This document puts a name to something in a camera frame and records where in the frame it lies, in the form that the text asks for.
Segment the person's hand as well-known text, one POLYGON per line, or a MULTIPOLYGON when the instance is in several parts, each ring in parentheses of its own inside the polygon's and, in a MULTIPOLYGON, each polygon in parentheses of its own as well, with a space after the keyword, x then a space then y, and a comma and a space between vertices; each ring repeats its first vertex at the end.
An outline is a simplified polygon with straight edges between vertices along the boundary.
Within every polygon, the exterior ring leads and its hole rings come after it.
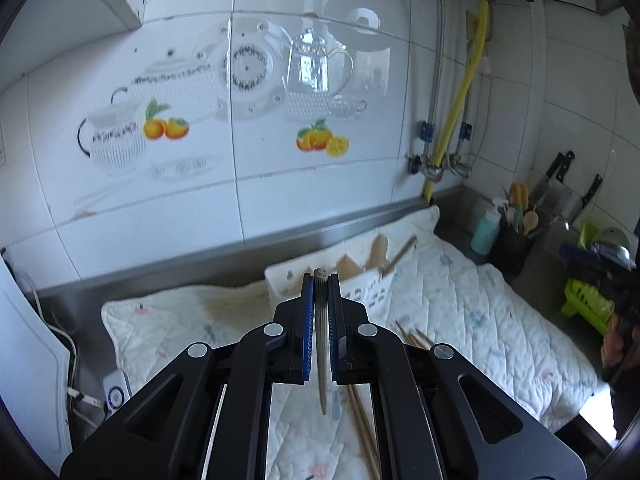
MULTIPOLYGON (((639 326, 634 326, 631 332, 632 339, 637 344, 636 350, 632 357, 627 361, 625 370, 639 366, 639 326)), ((608 322, 608 331, 604 337, 601 348, 601 360, 605 367, 612 367, 620 364, 625 359, 626 354, 623 352, 624 338, 620 332, 620 317, 613 314, 608 322)))

